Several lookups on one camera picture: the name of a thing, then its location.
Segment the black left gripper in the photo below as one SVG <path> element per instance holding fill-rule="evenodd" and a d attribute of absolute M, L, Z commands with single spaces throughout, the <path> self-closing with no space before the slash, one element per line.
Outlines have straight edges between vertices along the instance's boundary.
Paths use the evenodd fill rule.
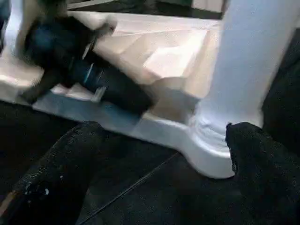
<path fill-rule="evenodd" d="M 101 35 L 73 16 L 35 22 L 25 39 L 25 53 L 40 66 L 42 77 L 30 89 L 50 90 L 57 84 L 71 88 L 79 83 L 88 90 L 101 87 L 101 74 L 90 58 Z"/>

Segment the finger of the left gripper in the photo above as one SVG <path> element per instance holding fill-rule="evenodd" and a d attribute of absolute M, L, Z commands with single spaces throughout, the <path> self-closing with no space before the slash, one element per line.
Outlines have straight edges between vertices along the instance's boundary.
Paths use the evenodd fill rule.
<path fill-rule="evenodd" d="M 70 77 L 92 93 L 105 88 L 102 99 L 123 110 L 142 115 L 154 105 L 153 97 L 108 61 L 76 61 Z"/>

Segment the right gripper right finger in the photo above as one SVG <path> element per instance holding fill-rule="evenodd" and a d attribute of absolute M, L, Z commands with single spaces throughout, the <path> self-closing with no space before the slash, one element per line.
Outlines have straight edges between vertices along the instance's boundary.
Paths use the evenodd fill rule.
<path fill-rule="evenodd" d="M 300 158 L 248 122 L 228 123 L 225 141 L 254 225 L 300 223 Z"/>

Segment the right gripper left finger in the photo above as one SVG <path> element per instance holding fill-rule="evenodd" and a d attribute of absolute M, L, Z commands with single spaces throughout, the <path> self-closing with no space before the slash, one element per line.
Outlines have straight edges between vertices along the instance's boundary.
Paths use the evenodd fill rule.
<path fill-rule="evenodd" d="M 74 225 L 94 175 L 104 129 L 88 121 L 65 133 L 14 185 L 2 225 Z"/>

